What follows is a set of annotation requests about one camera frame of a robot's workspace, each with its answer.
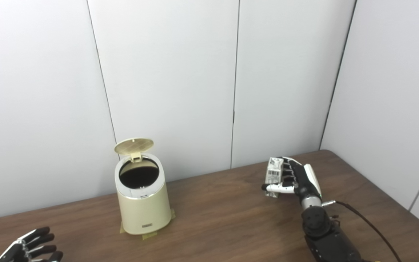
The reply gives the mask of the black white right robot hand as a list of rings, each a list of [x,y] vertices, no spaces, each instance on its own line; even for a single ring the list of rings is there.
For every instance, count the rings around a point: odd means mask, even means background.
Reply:
[[[310,164],[301,164],[286,156],[271,157],[268,161],[265,183],[261,189],[266,196],[277,198],[279,194],[294,194],[300,201],[322,193],[316,174]]]

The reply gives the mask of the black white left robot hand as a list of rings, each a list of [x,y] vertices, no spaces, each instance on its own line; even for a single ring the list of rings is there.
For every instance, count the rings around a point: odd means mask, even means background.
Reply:
[[[0,255],[0,262],[61,262],[64,253],[47,244],[54,238],[50,227],[32,230],[12,242]]]

